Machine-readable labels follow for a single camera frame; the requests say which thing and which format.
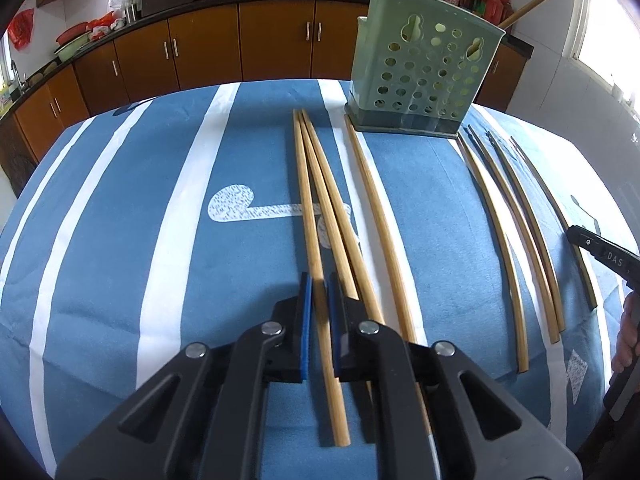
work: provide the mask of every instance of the cabinet door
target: cabinet door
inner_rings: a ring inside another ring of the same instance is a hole
[[[129,104],[113,41],[85,54],[74,66],[92,116]]]
[[[244,81],[309,78],[313,0],[239,5]]]
[[[89,110],[86,109],[76,73],[71,65],[53,76],[47,85],[58,117],[65,128],[89,118]]]
[[[16,196],[24,189],[37,162],[27,144],[15,115],[0,122],[0,166],[11,183]]]
[[[20,105],[15,116],[33,154],[38,162],[41,161],[64,129],[54,108],[49,87],[43,85],[38,88]]]
[[[316,2],[314,53],[311,77],[351,79],[351,65],[358,34],[358,16],[369,7],[343,2]]]
[[[179,90],[166,20],[134,30],[114,43],[131,102]]]
[[[500,112],[506,112],[526,62],[526,57],[501,44],[475,102]]]
[[[169,18],[169,32],[181,90],[242,81],[237,5]]]

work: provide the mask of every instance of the striped tablecloth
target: striped tablecloth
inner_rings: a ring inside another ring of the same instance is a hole
[[[228,84],[159,97],[68,128],[0,237],[0,403],[52,474],[65,453],[184,345],[234,341],[292,296],[306,270],[293,108],[316,126],[387,323],[398,326],[364,186],[343,121],[347,83]],[[474,107],[469,123],[514,136],[571,220],[632,250],[604,184],[575,147]],[[551,345],[532,270],[497,189],[523,291],[530,370],[516,374],[511,303],[478,188],[445,139],[360,135],[396,241],[420,341],[452,340],[562,441],[590,432],[610,376],[625,291],[593,262],[591,311],[555,213],[522,163],[549,244],[567,330]],[[325,272],[332,269],[324,250]],[[317,342],[310,380],[274,384],[262,478],[370,479],[374,447],[344,388],[352,445],[330,435]]]

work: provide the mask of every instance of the silver bolt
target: silver bolt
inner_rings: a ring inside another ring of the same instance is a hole
[[[451,357],[456,353],[456,347],[453,346],[449,341],[438,341],[434,345],[433,349],[436,351],[436,354],[443,357]]]
[[[372,320],[361,321],[358,330],[366,335],[374,335],[380,332],[380,326]]]
[[[191,359],[199,359],[201,357],[204,357],[204,354],[207,353],[207,347],[202,343],[191,343],[187,346],[184,353]]]
[[[282,325],[277,321],[266,321],[260,328],[264,335],[278,335],[282,332]]]

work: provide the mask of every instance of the green plastic basket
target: green plastic basket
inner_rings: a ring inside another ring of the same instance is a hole
[[[370,0],[358,18],[351,121],[364,132],[455,137],[503,35],[442,0]]]

